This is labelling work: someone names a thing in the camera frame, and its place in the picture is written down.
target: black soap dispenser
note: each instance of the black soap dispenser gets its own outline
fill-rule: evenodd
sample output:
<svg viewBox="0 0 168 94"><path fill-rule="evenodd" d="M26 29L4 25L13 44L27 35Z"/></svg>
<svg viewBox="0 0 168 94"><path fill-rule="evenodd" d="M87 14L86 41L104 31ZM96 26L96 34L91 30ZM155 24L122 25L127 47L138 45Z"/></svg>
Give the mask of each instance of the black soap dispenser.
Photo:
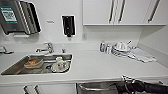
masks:
<svg viewBox="0 0 168 94"><path fill-rule="evenodd" d="M62 16L62 19L64 34L67 35L67 37L72 37L72 35L75 35L74 16Z"/></svg>

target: tap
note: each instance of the tap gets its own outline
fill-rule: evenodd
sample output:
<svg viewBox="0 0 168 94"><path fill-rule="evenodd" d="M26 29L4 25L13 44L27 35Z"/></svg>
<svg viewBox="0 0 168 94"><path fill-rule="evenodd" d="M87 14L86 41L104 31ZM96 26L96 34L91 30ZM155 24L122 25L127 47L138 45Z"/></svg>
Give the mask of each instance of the tap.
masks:
<svg viewBox="0 0 168 94"><path fill-rule="evenodd" d="M50 54L54 52L52 43L44 43L44 44L47 44L47 49L37 49L36 52L48 51Z"/></svg>

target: cabinet door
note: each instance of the cabinet door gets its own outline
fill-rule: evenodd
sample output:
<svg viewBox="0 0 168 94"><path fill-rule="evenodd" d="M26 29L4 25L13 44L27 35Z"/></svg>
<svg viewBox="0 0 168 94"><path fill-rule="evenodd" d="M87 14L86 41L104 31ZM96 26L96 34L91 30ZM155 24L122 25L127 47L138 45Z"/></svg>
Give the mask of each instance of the cabinet door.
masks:
<svg viewBox="0 0 168 94"><path fill-rule="evenodd" d="M168 0L151 0L144 25L168 24Z"/></svg>
<svg viewBox="0 0 168 94"><path fill-rule="evenodd" d="M118 0L114 25L142 25L151 0Z"/></svg>
<svg viewBox="0 0 168 94"><path fill-rule="evenodd" d="M83 25L112 25L116 4L117 0L83 0Z"/></svg>
<svg viewBox="0 0 168 94"><path fill-rule="evenodd" d="M76 84L38 85L37 94L77 94Z"/></svg>
<svg viewBox="0 0 168 94"><path fill-rule="evenodd" d="M0 86L0 94L35 94L32 86Z"/></svg>

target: stainless steel sink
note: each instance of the stainless steel sink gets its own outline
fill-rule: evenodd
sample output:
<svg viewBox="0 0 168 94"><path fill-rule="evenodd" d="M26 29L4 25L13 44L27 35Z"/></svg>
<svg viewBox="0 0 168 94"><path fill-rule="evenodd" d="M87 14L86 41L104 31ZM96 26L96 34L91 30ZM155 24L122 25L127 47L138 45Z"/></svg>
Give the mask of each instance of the stainless steel sink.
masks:
<svg viewBox="0 0 168 94"><path fill-rule="evenodd" d="M56 58L62 57L64 61L68 61L69 68L71 64L72 55L51 55L51 56L44 56L44 55L29 55L22 58L16 64L5 70L1 73L1 75L21 75L21 74L45 74L45 73L53 73L50 67L52 64L56 63ZM29 69L25 68L24 64L28 62L30 59L43 59L44 63L40 68L37 69ZM56 73L65 73L69 71L69 68L63 72L56 72Z"/></svg>

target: white countertop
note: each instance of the white countertop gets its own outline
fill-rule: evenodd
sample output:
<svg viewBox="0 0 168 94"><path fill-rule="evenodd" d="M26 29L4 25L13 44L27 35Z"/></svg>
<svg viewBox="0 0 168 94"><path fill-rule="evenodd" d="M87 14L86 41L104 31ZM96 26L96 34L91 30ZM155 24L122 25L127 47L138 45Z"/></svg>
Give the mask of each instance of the white countertop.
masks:
<svg viewBox="0 0 168 94"><path fill-rule="evenodd" d="M34 53L15 52L0 56L2 73L26 55ZM142 63L130 58L117 57L100 51L71 51L72 62L66 73L1 75L0 85L36 83L77 83L120 79L122 75L139 77L168 77L168 68L157 62Z"/></svg>

